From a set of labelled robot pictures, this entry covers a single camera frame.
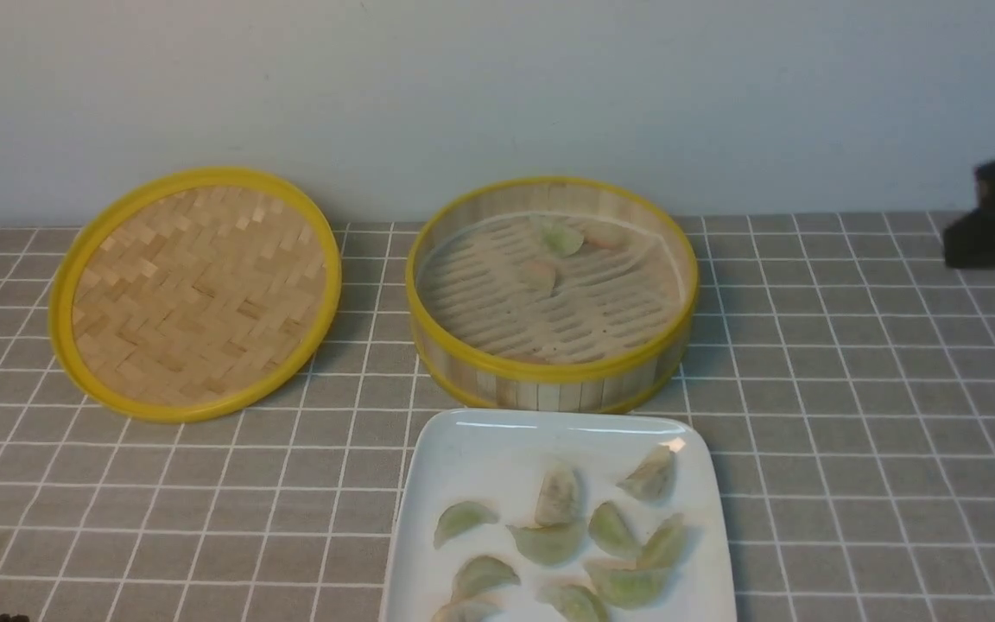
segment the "dumpling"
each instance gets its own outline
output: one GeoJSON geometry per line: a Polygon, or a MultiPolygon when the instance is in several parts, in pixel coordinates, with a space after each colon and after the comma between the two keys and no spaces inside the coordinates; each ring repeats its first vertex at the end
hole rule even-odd
{"type": "Polygon", "coordinates": [[[536,599],[555,607],[567,622],[609,622],[609,611],[601,599],[582,586],[541,587],[536,599]]]}
{"type": "Polygon", "coordinates": [[[586,534],[586,524],[580,520],[552,527],[514,527],[510,524],[509,533],[517,543],[517,550],[529,562],[558,566],[569,562],[578,552],[586,534]]]}
{"type": "Polygon", "coordinates": [[[619,609],[639,609],[659,599],[670,579],[670,568],[611,568],[586,563],[586,574],[601,599],[619,609]]]}
{"type": "Polygon", "coordinates": [[[686,525],[676,513],[659,524],[640,551],[637,568],[671,568],[686,548],[686,525]]]}
{"type": "Polygon", "coordinates": [[[459,600],[440,607],[432,622],[483,622],[491,615],[501,613],[501,607],[479,599],[459,600]]]}
{"type": "Polygon", "coordinates": [[[501,586],[520,586],[521,578],[508,563],[495,556],[479,555],[459,568],[453,582],[451,599],[472,599],[501,586]]]}
{"type": "Polygon", "coordinates": [[[647,504],[666,499],[675,487],[675,453],[666,445],[656,446],[617,486],[647,504]]]}
{"type": "Polygon", "coordinates": [[[636,559],[640,554],[639,542],[612,501],[597,505],[596,511],[589,517],[589,536],[609,555],[636,559]]]}
{"type": "Polygon", "coordinates": [[[544,527],[572,523],[578,518],[581,489],[578,476],[569,465],[560,464],[544,475],[540,498],[536,500],[536,524],[544,527]]]}
{"type": "Polygon", "coordinates": [[[493,524],[498,521],[498,513],[475,501],[460,501],[451,505],[440,515],[435,524],[432,546],[439,548],[447,540],[461,536],[479,524],[493,524]]]}
{"type": "Polygon", "coordinates": [[[550,220],[541,216],[529,216],[529,221],[536,229],[536,235],[544,244],[544,248],[556,257],[570,257],[578,252],[585,237],[580,230],[568,227],[557,220],[550,220]]]}

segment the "bamboo steamer lid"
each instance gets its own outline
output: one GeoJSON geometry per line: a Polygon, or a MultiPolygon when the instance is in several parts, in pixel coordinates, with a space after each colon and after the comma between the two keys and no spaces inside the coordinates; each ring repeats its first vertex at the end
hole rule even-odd
{"type": "Polygon", "coordinates": [[[56,275],[50,333],[96,401],[200,421],[293,377],[339,294],[332,230],[301,190],[197,169],[135,190],[80,233],[56,275]]]}

